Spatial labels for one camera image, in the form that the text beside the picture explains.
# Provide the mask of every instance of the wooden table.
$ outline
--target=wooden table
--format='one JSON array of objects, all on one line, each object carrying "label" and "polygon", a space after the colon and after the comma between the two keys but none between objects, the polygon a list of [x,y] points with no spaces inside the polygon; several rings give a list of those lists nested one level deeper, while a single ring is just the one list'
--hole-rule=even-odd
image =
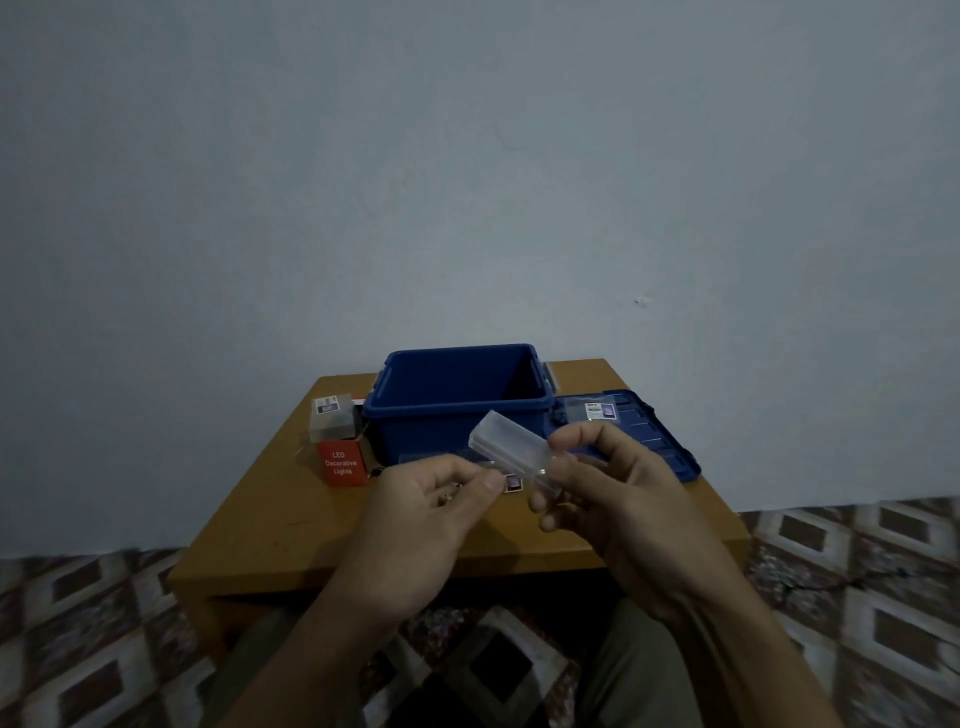
[{"label": "wooden table", "polygon": [[[558,394],[625,389],[605,359],[550,364]],[[201,531],[168,583],[215,661],[268,606],[258,595],[316,591],[336,567],[369,488],[328,488],[306,437],[307,401],[351,392],[363,399],[375,375],[324,376],[277,431]],[[703,477],[687,490],[742,565],[750,535]],[[522,494],[501,497],[468,536],[456,576],[591,569],[602,562],[572,533],[545,534]]]}]

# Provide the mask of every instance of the white wall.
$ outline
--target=white wall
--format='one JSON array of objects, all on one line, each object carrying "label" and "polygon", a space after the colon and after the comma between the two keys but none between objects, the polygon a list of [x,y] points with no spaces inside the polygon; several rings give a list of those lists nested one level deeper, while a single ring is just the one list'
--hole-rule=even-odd
[{"label": "white wall", "polygon": [[0,554],[189,542],[408,347],[606,356],[735,509],[960,493],[957,7],[3,3]]}]

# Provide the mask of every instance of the blue organizer box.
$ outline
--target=blue organizer box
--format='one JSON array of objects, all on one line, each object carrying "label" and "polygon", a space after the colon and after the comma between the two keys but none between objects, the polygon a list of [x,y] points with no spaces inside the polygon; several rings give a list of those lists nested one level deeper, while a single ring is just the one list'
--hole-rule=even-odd
[{"label": "blue organizer box", "polygon": [[[594,397],[613,397],[620,429],[638,442],[662,457],[682,483],[696,480],[700,474],[700,464],[689,450],[681,446],[670,431],[657,419],[654,408],[629,389],[611,389],[598,393]],[[591,395],[577,395],[578,400]],[[566,425],[566,411],[563,397],[557,401],[545,418],[542,435],[549,437],[555,430]],[[595,448],[584,448],[582,452],[606,460],[606,456]]]},{"label": "blue organizer box", "polygon": [[542,434],[553,405],[537,351],[503,344],[393,352],[363,414],[386,466],[466,448],[470,431],[492,409]]}]

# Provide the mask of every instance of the table top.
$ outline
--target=table top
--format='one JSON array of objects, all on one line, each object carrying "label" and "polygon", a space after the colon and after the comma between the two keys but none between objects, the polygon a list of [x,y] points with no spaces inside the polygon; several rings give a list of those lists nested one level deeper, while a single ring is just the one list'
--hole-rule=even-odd
[{"label": "table top", "polygon": [[[552,362],[558,394],[588,394],[627,385],[605,359]],[[308,401],[351,392],[363,399],[375,374],[323,376],[294,408],[200,535],[170,581],[208,595],[314,589],[340,561],[370,487],[328,488],[307,437]],[[687,490],[721,539],[749,543],[736,514],[702,476]],[[454,575],[502,575],[586,569],[602,562],[580,537],[540,531],[523,493],[504,495],[470,533]]]}]

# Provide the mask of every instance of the left hand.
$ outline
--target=left hand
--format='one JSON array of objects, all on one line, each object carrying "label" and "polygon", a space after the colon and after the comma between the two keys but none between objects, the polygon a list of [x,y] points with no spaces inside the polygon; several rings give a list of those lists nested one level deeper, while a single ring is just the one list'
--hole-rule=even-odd
[{"label": "left hand", "polygon": [[[453,483],[466,485],[457,491]],[[455,455],[388,468],[322,597],[336,597],[379,630],[396,629],[443,587],[464,539],[503,486],[502,473]]]}]

